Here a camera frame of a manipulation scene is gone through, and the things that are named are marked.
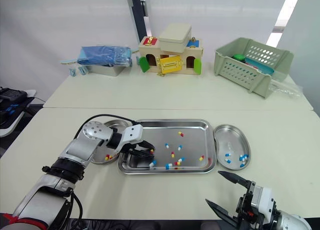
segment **plastic basket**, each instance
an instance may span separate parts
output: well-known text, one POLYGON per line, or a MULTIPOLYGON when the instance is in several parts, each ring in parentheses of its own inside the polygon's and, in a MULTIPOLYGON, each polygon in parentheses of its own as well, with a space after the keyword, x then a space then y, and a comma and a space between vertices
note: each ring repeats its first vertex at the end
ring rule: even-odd
POLYGON ((238 38, 215 51, 214 74, 221 75, 237 84, 246 87, 248 92, 255 92, 267 98, 271 79, 283 81, 289 71, 294 55, 290 51, 280 50, 247 38, 238 38), (256 62, 274 70, 271 75, 263 74, 258 69, 232 58, 243 54, 256 62))

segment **white wall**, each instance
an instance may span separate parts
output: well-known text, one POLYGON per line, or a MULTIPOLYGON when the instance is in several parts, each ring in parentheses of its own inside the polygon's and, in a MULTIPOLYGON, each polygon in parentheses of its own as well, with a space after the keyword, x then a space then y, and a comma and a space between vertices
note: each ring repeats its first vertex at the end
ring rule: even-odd
POLYGON ((127 0, 0 0, 0 85, 47 100, 81 46, 138 46, 127 0))
POLYGON ((152 35, 172 22, 192 25, 202 38, 203 61, 213 62, 215 50, 239 37, 265 43, 285 0, 146 0, 152 35))
POLYGON ((320 116, 319 12, 319 0, 298 0, 278 48, 294 53, 290 75, 320 116))

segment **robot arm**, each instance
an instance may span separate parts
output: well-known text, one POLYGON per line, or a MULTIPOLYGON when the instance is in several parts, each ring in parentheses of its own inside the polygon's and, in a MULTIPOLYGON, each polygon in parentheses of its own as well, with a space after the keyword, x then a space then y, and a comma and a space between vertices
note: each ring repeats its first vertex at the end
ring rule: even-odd
POLYGON ((239 183, 247 189, 240 197, 236 212, 237 217, 230 217, 228 212, 206 199, 211 209, 224 221, 240 230, 311 230, 305 219, 277 210, 276 202, 270 188, 257 186, 254 181, 246 180, 234 173, 218 171, 233 183, 239 183))
POLYGON ((126 151, 152 158, 150 149, 149 152, 134 149, 136 144, 153 148, 150 143, 142 140, 142 132, 143 127, 139 124, 127 127, 123 134, 119 134, 100 122, 85 123, 78 138, 70 142, 56 162, 51 167, 42 168, 46 174, 24 197, 13 215, 7 215, 10 223, 3 229, 60 229, 72 208, 72 203, 66 197, 72 197, 76 182, 83 179, 84 169, 97 147, 106 144, 114 149, 114 155, 126 151))

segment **round metal dish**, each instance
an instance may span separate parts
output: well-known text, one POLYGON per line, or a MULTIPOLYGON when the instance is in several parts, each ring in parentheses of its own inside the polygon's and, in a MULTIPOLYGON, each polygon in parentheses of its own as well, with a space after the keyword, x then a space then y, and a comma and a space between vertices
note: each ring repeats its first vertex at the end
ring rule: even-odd
POLYGON ((218 162, 230 170, 242 170, 246 168, 251 159, 251 151, 246 136, 235 126, 220 125, 214 132, 216 142, 216 157, 218 162), (248 155, 248 158, 243 167, 240 167, 242 162, 239 160, 240 155, 248 155))
MULTIPOLYGON (((112 128, 116 128, 118 131, 118 133, 123 133, 123 131, 129 126, 128 123, 126 121, 123 120, 112 120, 112 121, 108 121, 105 123, 105 126, 108 127, 112 127, 112 128)), ((111 160, 105 160, 105 156, 107 154, 109 155, 113 155, 113 153, 115 152, 114 149, 108 148, 106 146, 105 143, 103 143, 101 146, 97 147, 97 150, 91 160, 92 163, 94 164, 106 164, 106 163, 111 163, 114 162, 115 160, 117 160, 117 158, 119 157, 118 153, 117 155, 113 156, 113 158, 111 160)))

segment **yellow latch board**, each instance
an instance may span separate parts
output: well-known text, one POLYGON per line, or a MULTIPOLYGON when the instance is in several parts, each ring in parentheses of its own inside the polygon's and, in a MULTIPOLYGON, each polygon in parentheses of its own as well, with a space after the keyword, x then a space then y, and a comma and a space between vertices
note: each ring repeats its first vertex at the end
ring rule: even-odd
POLYGON ((163 74, 180 71, 182 68, 181 57, 172 56, 160 59, 161 72, 163 74))

